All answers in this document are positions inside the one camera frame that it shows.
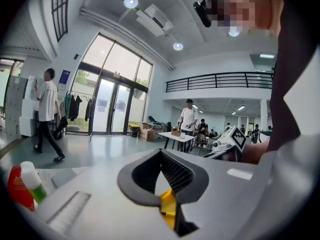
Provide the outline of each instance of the green bottle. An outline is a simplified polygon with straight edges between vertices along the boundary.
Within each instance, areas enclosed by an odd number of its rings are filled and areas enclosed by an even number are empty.
[[[20,164],[21,179],[32,195],[33,199],[40,204],[47,196],[44,187],[41,184],[41,179],[32,162],[25,161]]]

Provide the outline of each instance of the black railing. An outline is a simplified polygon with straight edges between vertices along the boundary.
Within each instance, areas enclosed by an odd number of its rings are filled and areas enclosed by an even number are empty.
[[[267,72],[226,72],[203,74],[166,82],[166,92],[196,89],[244,87],[271,89],[273,74]]]
[[[68,1],[51,0],[53,26],[58,42],[64,34],[68,33]]]

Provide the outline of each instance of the black pants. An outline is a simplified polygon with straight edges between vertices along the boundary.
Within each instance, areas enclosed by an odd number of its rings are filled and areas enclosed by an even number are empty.
[[[181,129],[181,132],[185,133],[185,135],[189,135],[189,136],[192,136],[193,133],[194,133],[193,130],[183,130],[183,129]],[[189,149],[190,149],[191,142],[192,142],[192,140],[189,140],[189,141],[187,141],[185,143],[180,142],[180,151],[188,153]]]
[[[58,155],[61,155],[63,153],[61,148],[59,147],[58,143],[56,142],[56,140],[54,139],[54,137],[51,134],[48,121],[40,122],[40,126],[38,128],[38,134],[39,134],[38,149],[40,151],[42,151],[42,145],[43,145],[44,136],[45,136]]]

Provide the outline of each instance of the clothing rack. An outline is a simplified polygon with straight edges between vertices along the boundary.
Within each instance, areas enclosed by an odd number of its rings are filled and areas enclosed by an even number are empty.
[[[79,96],[79,98],[82,101],[87,101],[89,102],[89,100],[92,100],[92,112],[90,113],[89,117],[88,117],[88,121],[89,121],[89,126],[88,126],[88,132],[83,132],[83,131],[73,131],[73,130],[67,130],[67,128],[65,129],[65,134],[70,134],[70,135],[90,135],[90,141],[92,139],[92,133],[93,133],[93,123],[94,123],[94,112],[95,112],[95,96],[92,94],[87,94],[87,93],[83,93],[83,92],[79,92],[79,91],[73,91],[73,90],[68,90],[65,94],[65,98],[64,98],[64,102],[66,103],[67,100],[67,96],[74,96],[75,98],[77,98],[77,96]]]

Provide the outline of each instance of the glass door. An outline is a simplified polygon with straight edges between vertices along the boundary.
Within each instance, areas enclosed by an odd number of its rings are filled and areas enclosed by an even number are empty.
[[[132,88],[110,79],[101,79],[96,90],[92,132],[98,135],[122,135],[127,132]]]
[[[131,92],[131,88],[121,84],[117,84],[115,87],[115,102],[112,109],[110,118],[110,132],[111,135],[124,134],[127,132],[125,129],[125,122],[128,109],[128,100]]]
[[[95,95],[95,108],[93,114],[92,131],[94,134],[109,134],[108,124],[110,107],[115,88],[115,83],[109,80],[100,79],[97,93]]]

